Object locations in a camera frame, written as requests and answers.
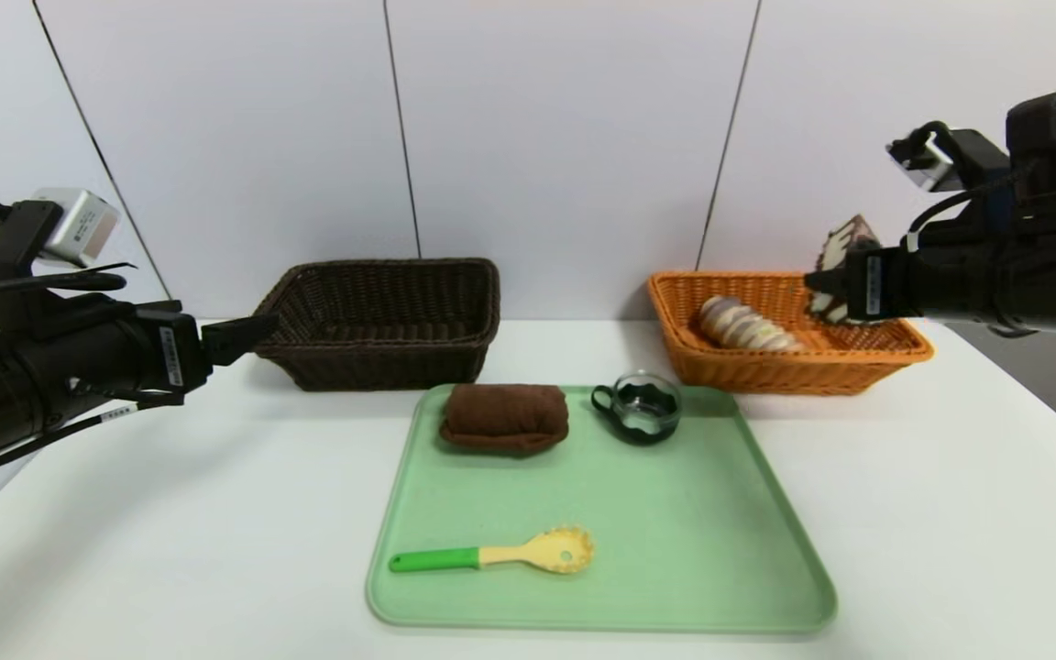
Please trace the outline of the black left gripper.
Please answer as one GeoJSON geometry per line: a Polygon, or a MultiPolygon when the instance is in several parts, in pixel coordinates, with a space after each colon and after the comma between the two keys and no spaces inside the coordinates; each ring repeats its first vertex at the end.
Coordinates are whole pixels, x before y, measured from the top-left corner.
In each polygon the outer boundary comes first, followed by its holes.
{"type": "Polygon", "coordinates": [[[180,404],[278,325],[254,314],[202,325],[200,339],[180,306],[59,306],[25,335],[27,422],[67,423],[111,401],[180,404]]]}

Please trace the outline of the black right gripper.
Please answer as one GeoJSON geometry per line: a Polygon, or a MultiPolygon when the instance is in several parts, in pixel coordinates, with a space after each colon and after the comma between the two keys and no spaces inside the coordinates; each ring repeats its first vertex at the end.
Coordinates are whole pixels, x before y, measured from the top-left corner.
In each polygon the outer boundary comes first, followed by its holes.
{"type": "Polygon", "coordinates": [[[804,282],[818,295],[848,293],[857,319],[993,319],[988,266],[984,252],[972,247],[863,250],[846,268],[806,274],[804,282]]]}

